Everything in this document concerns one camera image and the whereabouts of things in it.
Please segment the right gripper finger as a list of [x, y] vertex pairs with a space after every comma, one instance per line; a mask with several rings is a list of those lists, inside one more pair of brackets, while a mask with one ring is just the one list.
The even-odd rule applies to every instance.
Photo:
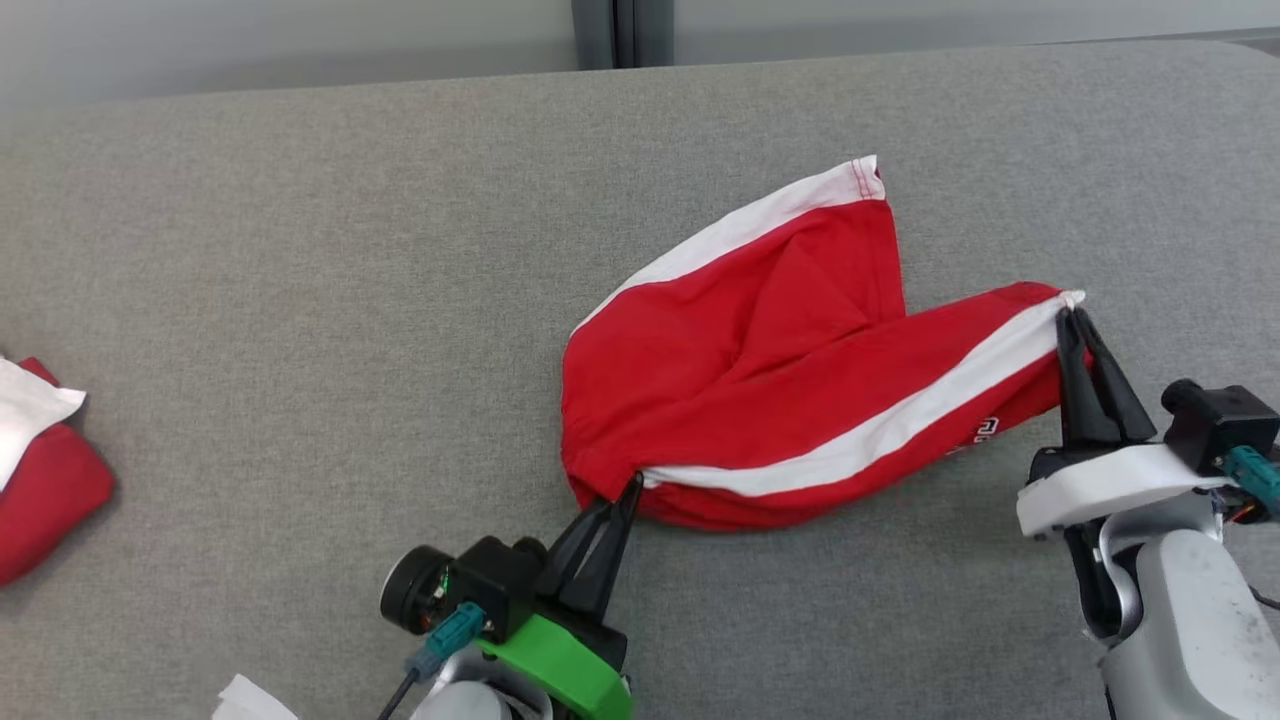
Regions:
[[1119, 360], [1103, 342], [1087, 310], [1075, 309], [1087, 343], [1091, 378], [1100, 402], [1100, 437], [1088, 447], [1123, 447], [1153, 439], [1157, 433], [1156, 427]]
[[1100, 402], [1091, 378], [1089, 355], [1076, 319], [1076, 309], [1066, 307], [1059, 313], [1056, 332], [1062, 447], [1084, 448], [1098, 441]]

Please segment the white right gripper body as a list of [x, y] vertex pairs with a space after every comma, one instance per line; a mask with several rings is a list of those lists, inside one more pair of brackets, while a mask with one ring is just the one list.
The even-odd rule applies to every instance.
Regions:
[[1075, 462], [1018, 493], [1021, 534], [1032, 538], [1097, 518], [1176, 497], [1194, 488], [1235, 487], [1229, 477], [1202, 477], [1166, 445], [1138, 445]]

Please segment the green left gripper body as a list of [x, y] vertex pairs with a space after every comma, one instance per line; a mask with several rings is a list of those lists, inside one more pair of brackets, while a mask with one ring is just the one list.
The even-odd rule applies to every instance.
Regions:
[[628, 639], [605, 624], [609, 603], [484, 602], [477, 644], [575, 719], [631, 719], [634, 697], [622, 674]]

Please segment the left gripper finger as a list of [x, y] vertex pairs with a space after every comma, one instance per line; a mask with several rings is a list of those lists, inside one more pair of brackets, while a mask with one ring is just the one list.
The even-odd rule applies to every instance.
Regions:
[[616, 501], [595, 498], [550, 547], [545, 597], [556, 602], [608, 602], [634, 524], [634, 482]]
[[644, 475], [637, 473], [618, 500], [599, 498], [582, 514], [590, 530], [575, 548], [580, 557], [564, 584], [564, 605], [596, 623], [604, 621], [643, 492]]

